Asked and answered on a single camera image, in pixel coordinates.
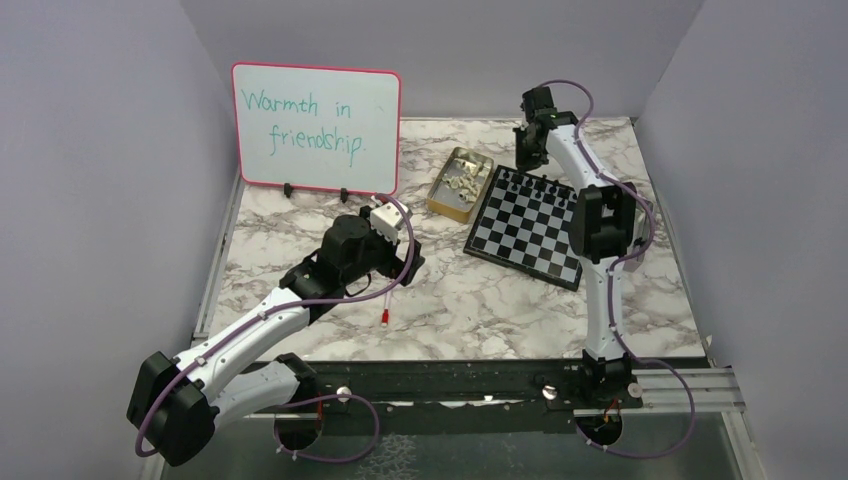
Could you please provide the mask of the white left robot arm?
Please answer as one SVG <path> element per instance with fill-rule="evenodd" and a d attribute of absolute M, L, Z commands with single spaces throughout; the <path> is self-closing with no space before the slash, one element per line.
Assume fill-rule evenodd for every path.
<path fill-rule="evenodd" d="M 334 307 L 369 299 L 364 291 L 350 292 L 350 284 L 374 273 L 388 278 L 375 297 L 408 285 L 424 259 L 415 238 L 406 256 L 397 257 L 400 231 L 413 235 L 411 213 L 394 200 L 337 217 L 321 246 L 248 314 L 173 357 L 155 352 L 145 359 L 127 409 L 138 430 L 136 455 L 160 455 L 179 466 L 202 451 L 217 429 L 248 414 L 272 406 L 298 411 L 330 400 L 356 400 L 353 393 L 321 394 L 316 372 L 292 353 L 255 371 L 248 368 Z"/>

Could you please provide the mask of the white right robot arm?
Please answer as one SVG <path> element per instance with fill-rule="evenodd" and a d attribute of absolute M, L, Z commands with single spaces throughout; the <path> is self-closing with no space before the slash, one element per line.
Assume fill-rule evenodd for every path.
<path fill-rule="evenodd" d="M 576 192 L 567 236 L 586 281 L 588 312 L 577 393 L 585 404 L 600 407 L 631 381 L 632 356 L 616 338 L 614 316 L 622 308 L 618 262 L 632 245 L 636 201 L 632 186 L 618 181 L 582 139 L 585 119 L 557 109 L 551 84 L 522 94 L 515 166 L 529 172 L 554 160 Z"/>

